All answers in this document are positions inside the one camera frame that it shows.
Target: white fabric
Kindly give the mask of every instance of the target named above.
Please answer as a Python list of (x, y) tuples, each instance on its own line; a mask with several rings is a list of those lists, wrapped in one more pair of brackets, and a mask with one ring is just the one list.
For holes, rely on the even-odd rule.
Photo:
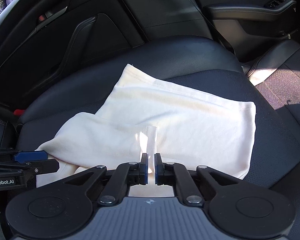
[(37, 176), (37, 186), (98, 164), (115, 169), (139, 162), (142, 152), (150, 155), (150, 172), (159, 152), (164, 162), (191, 170), (207, 165), (243, 179), (250, 167), (255, 114), (253, 102), (158, 80), (128, 64), (96, 114), (75, 115), (38, 148), (60, 160), (61, 167)]

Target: car door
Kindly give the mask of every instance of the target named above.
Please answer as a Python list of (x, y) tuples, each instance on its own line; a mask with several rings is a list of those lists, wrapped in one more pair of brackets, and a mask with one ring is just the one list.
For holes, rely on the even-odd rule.
[(196, 0), (241, 62), (250, 61), (297, 28), (295, 0)]

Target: ribbed gray surface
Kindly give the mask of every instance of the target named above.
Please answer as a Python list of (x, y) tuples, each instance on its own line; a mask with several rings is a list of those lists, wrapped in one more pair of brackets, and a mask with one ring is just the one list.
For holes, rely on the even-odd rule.
[(118, 206), (101, 208), (86, 228), (65, 239), (232, 240), (237, 238), (218, 231), (201, 209), (183, 206), (176, 197), (151, 199), (126, 197)]

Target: front passenger seat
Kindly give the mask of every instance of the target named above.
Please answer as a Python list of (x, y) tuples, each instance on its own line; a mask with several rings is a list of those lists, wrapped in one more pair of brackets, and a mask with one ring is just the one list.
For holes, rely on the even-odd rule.
[[(126, 54), (79, 71), (44, 92), (19, 119), (17, 149), (35, 150), (79, 112), (95, 113), (126, 64), (154, 78), (256, 105), (256, 133), (245, 180), (271, 187), (300, 162), (300, 145), (250, 83), (236, 57), (218, 43), (196, 36), (151, 41)], [(299, 210), (290, 239), (300, 231)]]

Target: black mesh fabric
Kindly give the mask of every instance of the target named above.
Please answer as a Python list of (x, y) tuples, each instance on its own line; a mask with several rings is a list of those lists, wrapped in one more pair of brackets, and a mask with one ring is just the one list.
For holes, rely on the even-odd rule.
[[(300, 161), (299, 143), (243, 73), (207, 70), (171, 78), (167, 81), (223, 98), (253, 101), (256, 104), (255, 143), (250, 171), (245, 180), (269, 187)], [(95, 113), (102, 104), (103, 101), (98, 101), (26, 123), (21, 130), (18, 148), (35, 150), (43, 142), (52, 139), (69, 118), (79, 112)]]
[(256, 88), (300, 142), (300, 50)]

